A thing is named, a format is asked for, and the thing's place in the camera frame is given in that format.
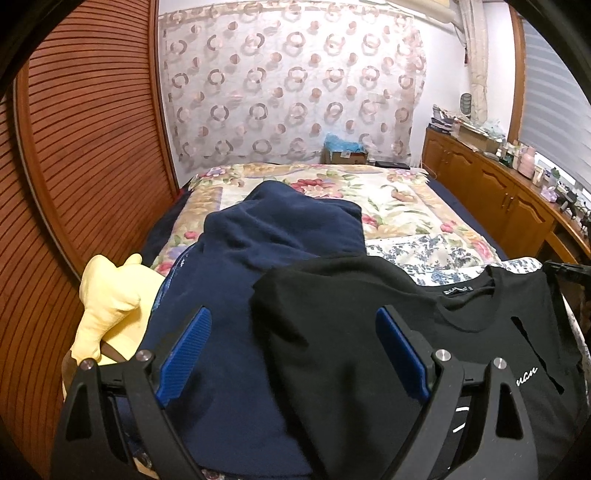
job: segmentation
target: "clothing label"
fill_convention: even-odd
[[[474,291],[472,287],[453,287],[449,290],[443,290],[444,295],[459,295],[460,293],[467,293],[469,291]]]
[[[521,378],[517,379],[515,383],[517,383],[517,386],[519,387],[521,384],[527,382],[531,377],[533,377],[537,371],[537,367],[532,368],[529,372],[525,372]]]

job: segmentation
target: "sheer curtain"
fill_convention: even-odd
[[[488,31],[484,6],[482,0],[459,0],[459,6],[468,49],[472,120],[483,124],[488,119]]]
[[[162,15],[161,84],[180,164],[318,163],[329,132],[407,159],[426,73],[413,20],[328,2]]]

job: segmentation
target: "yellow stuffed toy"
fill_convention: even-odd
[[[141,263],[140,254],[131,255],[121,267],[95,255],[86,265],[80,283],[84,315],[62,363],[66,389],[85,358],[107,365],[129,360],[136,353],[164,281]]]

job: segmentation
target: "cardboard box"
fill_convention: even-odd
[[[496,154],[501,144],[497,140],[488,138],[486,135],[476,132],[465,125],[460,124],[460,132],[457,139],[465,145],[476,147],[482,152]]]
[[[324,149],[323,162],[324,164],[332,165],[365,165],[367,163],[367,153],[353,153],[345,152],[330,152]]]

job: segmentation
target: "black t-shirt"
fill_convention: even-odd
[[[420,287],[382,258],[339,257],[274,269],[254,288],[254,321],[272,368],[329,478],[380,478],[419,414],[375,333],[376,311],[387,304],[434,349],[461,361],[507,360],[532,424],[540,478],[586,419],[580,353],[556,282],[542,271],[487,267],[471,281]],[[462,434],[466,405],[458,406],[448,448]]]

